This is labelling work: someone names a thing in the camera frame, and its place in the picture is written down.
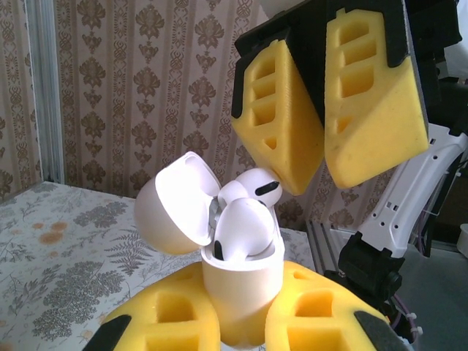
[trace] airpod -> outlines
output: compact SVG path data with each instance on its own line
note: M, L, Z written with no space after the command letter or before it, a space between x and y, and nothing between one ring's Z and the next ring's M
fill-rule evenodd
M281 184L270 172L262 168L253 168L223 186L218 200L223 210L229 203L242 197L255 199L271 208L278 202L282 192Z
M230 262L245 261L263 252L275 230L271 212L258 200L243 197L221 213L214 233L214 257Z

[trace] damask wallpaper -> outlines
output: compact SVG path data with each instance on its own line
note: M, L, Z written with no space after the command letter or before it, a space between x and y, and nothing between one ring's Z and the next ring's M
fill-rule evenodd
M186 151L222 184L254 167L230 126L230 104L234 41L266 20L259 0L55 5L68 184L134 197ZM358 225L388 180L338 191L323 165L305 195L284 195L279 220Z
M23 1L0 0L0 202L41 180Z

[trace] airpods case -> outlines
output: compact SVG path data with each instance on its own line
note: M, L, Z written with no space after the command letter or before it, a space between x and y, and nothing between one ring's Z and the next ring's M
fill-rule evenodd
M135 223L142 238L158 251L200 250L203 283L219 319L222 342L254 347L265 341L266 314L282 288L284 242L271 208L274 235L266 250L243 262L216 259L210 210L220 189L203 159L188 152L140 190Z

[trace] wall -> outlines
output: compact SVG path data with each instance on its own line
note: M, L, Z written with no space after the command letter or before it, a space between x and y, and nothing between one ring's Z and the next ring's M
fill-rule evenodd
M134 197L189 150L223 184L254 167L231 129L230 103L233 43L266 20L258 0L55 5L68 184ZM323 165L305 195L282 198L279 220L356 225L388 179L342 192Z
M40 181L23 1L0 0L0 202Z

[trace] table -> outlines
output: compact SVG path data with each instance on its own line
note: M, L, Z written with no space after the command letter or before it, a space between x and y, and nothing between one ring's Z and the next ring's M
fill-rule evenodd
M200 260L140 240L133 204L48 182L0 204L0 351L81 350L109 312ZM314 269L306 234L282 237L285 259Z

